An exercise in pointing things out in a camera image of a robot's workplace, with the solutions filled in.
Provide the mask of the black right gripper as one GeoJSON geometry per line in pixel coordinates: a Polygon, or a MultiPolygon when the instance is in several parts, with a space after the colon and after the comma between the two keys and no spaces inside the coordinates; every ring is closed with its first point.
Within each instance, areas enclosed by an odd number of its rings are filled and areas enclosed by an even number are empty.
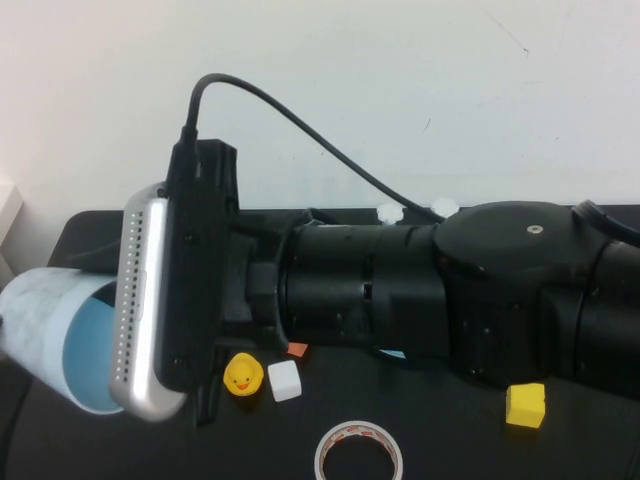
{"type": "MultiPolygon", "coordinates": [[[[224,304],[219,344],[225,347],[283,351],[283,270],[291,226],[266,214],[240,212],[230,224],[224,304]]],[[[69,268],[116,274],[121,241],[65,257],[69,268]]],[[[93,297],[115,306],[116,285],[107,284],[93,297]]]]}

